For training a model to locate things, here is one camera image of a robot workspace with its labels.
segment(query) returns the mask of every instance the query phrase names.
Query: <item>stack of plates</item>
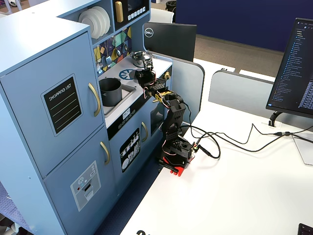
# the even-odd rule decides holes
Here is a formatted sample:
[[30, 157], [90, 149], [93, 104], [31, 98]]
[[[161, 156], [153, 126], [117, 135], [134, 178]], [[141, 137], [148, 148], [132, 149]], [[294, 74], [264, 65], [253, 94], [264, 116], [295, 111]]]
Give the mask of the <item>stack of plates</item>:
[[91, 37], [98, 39], [110, 28], [110, 18], [105, 9], [94, 6], [80, 14], [78, 22], [90, 25]]

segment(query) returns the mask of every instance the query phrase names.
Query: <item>silver pot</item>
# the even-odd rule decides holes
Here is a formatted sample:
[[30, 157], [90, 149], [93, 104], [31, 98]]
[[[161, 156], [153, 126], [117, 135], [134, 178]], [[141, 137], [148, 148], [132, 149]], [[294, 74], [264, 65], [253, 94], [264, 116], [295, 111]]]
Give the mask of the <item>silver pot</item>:
[[136, 67], [144, 68], [152, 65], [152, 54], [147, 51], [132, 52], [131, 57]]

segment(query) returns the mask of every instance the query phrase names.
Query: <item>computer monitor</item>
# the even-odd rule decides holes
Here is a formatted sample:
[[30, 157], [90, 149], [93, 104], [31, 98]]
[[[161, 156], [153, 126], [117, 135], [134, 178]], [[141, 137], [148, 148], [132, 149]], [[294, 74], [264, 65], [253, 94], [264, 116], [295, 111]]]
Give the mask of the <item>computer monitor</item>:
[[145, 23], [147, 50], [193, 62], [197, 26], [178, 23]]
[[266, 108], [313, 118], [313, 20], [295, 20]]

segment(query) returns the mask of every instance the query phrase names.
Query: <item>gray partition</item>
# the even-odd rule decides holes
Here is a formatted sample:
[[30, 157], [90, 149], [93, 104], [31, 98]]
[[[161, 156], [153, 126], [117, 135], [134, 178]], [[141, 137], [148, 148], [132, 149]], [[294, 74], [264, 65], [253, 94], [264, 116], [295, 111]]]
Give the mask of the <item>gray partition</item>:
[[[267, 80], [220, 70], [212, 76], [209, 101], [270, 118], [273, 111], [265, 106], [272, 86]], [[291, 114], [281, 114], [277, 121], [303, 129], [313, 125], [313, 119]]]

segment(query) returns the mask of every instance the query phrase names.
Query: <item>microwave display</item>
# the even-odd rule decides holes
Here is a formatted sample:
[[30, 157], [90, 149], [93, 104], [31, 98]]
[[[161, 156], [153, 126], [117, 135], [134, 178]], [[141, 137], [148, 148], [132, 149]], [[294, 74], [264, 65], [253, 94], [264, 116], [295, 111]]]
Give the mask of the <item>microwave display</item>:
[[144, 6], [144, 0], [128, 0], [128, 12], [139, 9]]

